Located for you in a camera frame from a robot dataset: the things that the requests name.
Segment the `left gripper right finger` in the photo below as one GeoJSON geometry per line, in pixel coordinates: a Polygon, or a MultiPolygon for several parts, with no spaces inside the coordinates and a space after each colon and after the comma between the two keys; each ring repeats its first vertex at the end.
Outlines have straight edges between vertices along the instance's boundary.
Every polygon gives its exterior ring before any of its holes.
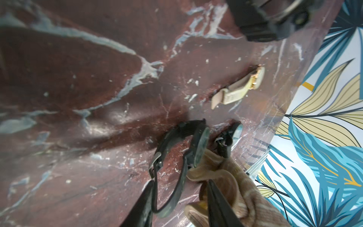
{"type": "Polygon", "coordinates": [[[208,218],[210,227],[243,227],[213,180],[208,180],[208,218]]]}

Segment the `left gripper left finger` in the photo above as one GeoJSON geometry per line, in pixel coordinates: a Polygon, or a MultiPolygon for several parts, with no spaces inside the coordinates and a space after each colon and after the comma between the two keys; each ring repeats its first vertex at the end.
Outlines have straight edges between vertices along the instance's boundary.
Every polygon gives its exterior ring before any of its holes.
{"type": "Polygon", "coordinates": [[[151,180],[120,227],[151,227],[152,195],[155,181],[151,180]]]}

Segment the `beige striped cloth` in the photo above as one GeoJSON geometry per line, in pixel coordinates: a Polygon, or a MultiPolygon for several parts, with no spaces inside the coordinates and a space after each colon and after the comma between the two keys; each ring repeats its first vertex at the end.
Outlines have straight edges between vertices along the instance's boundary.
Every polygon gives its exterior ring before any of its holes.
{"type": "Polygon", "coordinates": [[[199,201],[185,206],[184,214],[196,227],[209,226],[207,181],[213,180],[245,227],[289,227],[281,212],[260,193],[257,186],[232,158],[223,158],[207,149],[187,178],[203,182],[199,201]]]}

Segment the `small olive watch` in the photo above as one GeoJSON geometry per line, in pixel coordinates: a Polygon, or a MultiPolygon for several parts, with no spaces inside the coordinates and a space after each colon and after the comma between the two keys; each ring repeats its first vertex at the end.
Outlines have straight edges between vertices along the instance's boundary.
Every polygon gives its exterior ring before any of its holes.
{"type": "Polygon", "coordinates": [[[232,150],[241,139],[244,126],[240,122],[234,123],[215,139],[217,154],[225,159],[231,157],[232,150]]]}

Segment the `cream strap watch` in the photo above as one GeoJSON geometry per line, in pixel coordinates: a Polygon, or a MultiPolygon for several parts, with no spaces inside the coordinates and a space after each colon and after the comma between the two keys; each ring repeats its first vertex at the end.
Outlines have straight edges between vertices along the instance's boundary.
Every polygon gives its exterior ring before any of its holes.
{"type": "Polygon", "coordinates": [[[264,66],[258,65],[257,69],[232,85],[219,90],[211,99],[211,109],[215,109],[219,104],[228,105],[242,100],[249,90],[257,90],[266,72],[264,66]]]}

